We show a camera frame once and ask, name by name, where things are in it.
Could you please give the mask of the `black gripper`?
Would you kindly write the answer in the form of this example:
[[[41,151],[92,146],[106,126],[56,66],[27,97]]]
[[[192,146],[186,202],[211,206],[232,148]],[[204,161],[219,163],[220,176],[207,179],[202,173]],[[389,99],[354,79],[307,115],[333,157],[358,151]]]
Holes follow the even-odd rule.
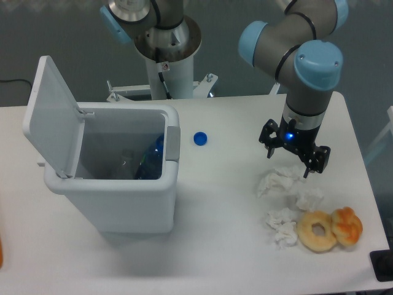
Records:
[[[316,146],[318,131],[319,127],[301,130],[291,126],[284,119],[281,119],[279,125],[273,119],[269,119],[262,127],[259,142],[267,149],[268,159],[273,156],[276,148],[281,147],[299,155],[306,166],[303,177],[307,178],[310,173],[322,173],[330,157],[330,147]]]

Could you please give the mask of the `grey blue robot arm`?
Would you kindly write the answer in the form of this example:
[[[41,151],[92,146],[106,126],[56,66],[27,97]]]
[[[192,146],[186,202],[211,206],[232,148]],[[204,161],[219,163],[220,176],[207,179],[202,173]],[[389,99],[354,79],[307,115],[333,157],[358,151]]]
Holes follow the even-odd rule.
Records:
[[[343,55],[325,38],[348,17],[346,1],[285,1],[275,26],[250,23],[238,41],[240,57],[287,88],[280,123],[269,120],[259,141],[272,155],[277,148],[297,155],[306,173],[322,173],[330,148],[315,143]],[[201,44],[198,25],[182,1],[108,1],[103,22],[121,43],[132,42],[146,61],[155,100],[192,98],[193,57]]]

